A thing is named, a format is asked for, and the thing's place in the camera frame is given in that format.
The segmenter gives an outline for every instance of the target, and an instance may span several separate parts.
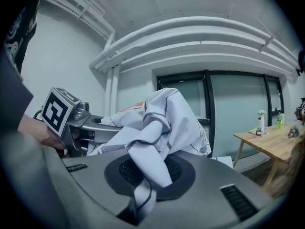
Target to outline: wooden floor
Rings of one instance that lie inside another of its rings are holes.
[[[273,180],[266,189],[266,192],[274,199],[289,191],[303,161],[304,153],[305,147],[299,146],[294,150],[289,164],[281,163],[279,165]],[[245,171],[242,174],[254,181],[256,184],[262,186],[270,173],[272,165],[273,160],[269,160],[268,162]]]

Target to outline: wooden table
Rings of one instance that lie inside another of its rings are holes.
[[[288,137],[288,133],[292,125],[285,124],[282,125],[281,129],[278,130],[276,125],[266,127],[265,132],[268,134],[257,137],[251,133],[238,133],[234,134],[237,138],[241,139],[238,153],[236,155],[233,167],[235,167],[238,158],[242,152],[244,143],[258,149],[262,153],[268,155],[271,158],[274,158],[274,164],[269,173],[269,176],[263,185],[263,188],[266,189],[270,184],[273,176],[276,173],[277,167],[280,162],[289,163],[289,159],[293,149],[301,142],[305,140],[305,126],[298,126],[300,135],[297,137]]]

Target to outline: table leg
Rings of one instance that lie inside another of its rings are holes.
[[[279,165],[279,161],[278,160],[275,160],[274,163],[273,163],[273,166],[272,166],[272,169],[269,173],[269,176],[267,177],[267,180],[265,181],[265,184],[263,185],[263,189],[266,190],[266,188],[268,187],[268,185],[270,184],[272,178],[274,177],[275,173],[276,173],[276,170],[277,170],[277,167]]]
[[[235,160],[234,160],[234,163],[233,163],[233,168],[235,167],[235,165],[236,165],[236,163],[237,163],[237,161],[238,161],[238,159],[239,159],[239,156],[240,156],[240,154],[241,154],[241,152],[242,152],[243,146],[244,146],[244,141],[241,140],[241,141],[240,141],[240,145],[239,145],[238,153],[237,153],[237,155],[236,155],[236,157],[235,157]]]

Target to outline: green bottle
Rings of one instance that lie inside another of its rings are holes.
[[[278,112],[277,116],[277,129],[281,129],[282,119],[281,119],[281,112]]]

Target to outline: window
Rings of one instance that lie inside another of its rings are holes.
[[[205,70],[158,76],[157,85],[181,92],[207,133],[209,157],[234,159],[240,140],[233,134],[255,128],[258,110],[266,110],[265,126],[276,125],[278,112],[284,112],[279,79],[262,74]],[[245,144],[240,158],[257,152]]]

